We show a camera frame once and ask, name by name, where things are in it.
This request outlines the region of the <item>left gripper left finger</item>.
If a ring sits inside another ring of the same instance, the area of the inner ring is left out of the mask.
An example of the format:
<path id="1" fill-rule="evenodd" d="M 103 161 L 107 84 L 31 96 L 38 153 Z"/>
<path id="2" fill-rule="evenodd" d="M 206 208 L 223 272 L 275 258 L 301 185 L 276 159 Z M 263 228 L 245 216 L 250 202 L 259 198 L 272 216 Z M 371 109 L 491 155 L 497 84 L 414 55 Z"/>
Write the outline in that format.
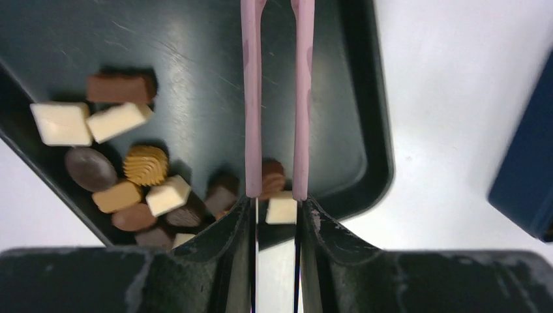
<path id="1" fill-rule="evenodd" d="M 1 254 L 2 312 L 249 312 L 250 200 L 171 250 L 18 248 Z"/>

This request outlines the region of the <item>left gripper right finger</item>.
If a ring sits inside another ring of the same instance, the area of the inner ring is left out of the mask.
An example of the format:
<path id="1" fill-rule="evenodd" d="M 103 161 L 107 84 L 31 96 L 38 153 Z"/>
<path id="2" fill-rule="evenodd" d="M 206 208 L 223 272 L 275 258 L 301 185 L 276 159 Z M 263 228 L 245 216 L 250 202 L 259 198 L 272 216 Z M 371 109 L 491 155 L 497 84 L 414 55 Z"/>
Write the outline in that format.
<path id="1" fill-rule="evenodd" d="M 524 250 L 383 250 L 312 198 L 298 210 L 305 312 L 551 312 L 552 266 Z"/>

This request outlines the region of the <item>blue chocolate box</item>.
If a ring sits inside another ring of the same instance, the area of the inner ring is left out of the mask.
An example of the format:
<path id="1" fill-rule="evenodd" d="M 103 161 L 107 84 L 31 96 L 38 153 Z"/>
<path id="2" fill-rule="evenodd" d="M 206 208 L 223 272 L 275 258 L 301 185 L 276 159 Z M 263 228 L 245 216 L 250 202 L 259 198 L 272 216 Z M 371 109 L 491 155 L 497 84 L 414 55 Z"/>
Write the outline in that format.
<path id="1" fill-rule="evenodd" d="M 552 58 L 548 57 L 488 193 L 532 237 L 552 242 Z"/>

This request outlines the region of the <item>pink silicone tongs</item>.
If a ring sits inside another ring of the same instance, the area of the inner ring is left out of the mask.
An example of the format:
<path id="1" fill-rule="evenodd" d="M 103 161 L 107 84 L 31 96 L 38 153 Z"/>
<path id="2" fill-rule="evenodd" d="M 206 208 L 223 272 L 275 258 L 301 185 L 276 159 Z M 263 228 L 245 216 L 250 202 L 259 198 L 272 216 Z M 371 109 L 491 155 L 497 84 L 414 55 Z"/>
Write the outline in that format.
<path id="1" fill-rule="evenodd" d="M 262 54 L 261 18 L 265 1 L 241 1 L 241 36 L 245 96 L 246 195 L 258 198 L 262 191 Z M 308 198 L 310 160 L 310 103 L 314 45 L 314 1 L 292 1 L 296 24 L 295 139 L 292 194 Z"/>

